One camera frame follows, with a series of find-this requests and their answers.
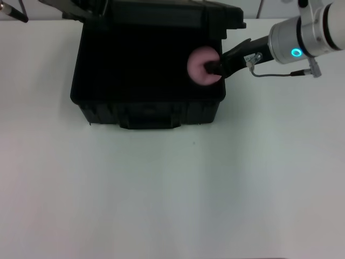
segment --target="black plastic case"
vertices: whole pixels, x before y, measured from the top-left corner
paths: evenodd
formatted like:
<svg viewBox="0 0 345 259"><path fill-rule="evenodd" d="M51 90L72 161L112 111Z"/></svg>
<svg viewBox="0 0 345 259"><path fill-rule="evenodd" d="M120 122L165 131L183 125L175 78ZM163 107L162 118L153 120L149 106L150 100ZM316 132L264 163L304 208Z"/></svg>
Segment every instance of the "black plastic case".
<svg viewBox="0 0 345 259"><path fill-rule="evenodd" d="M195 84L187 60L200 46L222 53L226 29L244 28L240 8L214 2L112 2L111 21L86 22L71 99L90 123L127 129L213 122L224 80Z"/></svg>

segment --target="white surface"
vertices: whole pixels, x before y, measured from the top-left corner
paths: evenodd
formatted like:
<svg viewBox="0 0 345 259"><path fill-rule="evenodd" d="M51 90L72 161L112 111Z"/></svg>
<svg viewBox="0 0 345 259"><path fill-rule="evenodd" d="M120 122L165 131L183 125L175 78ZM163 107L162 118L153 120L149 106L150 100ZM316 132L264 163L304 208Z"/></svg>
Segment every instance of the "white surface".
<svg viewBox="0 0 345 259"><path fill-rule="evenodd" d="M246 22L224 51L278 21ZM0 31L0 258L345 258L344 52L318 80L239 71L211 125L128 131L70 101L81 24Z"/></svg>

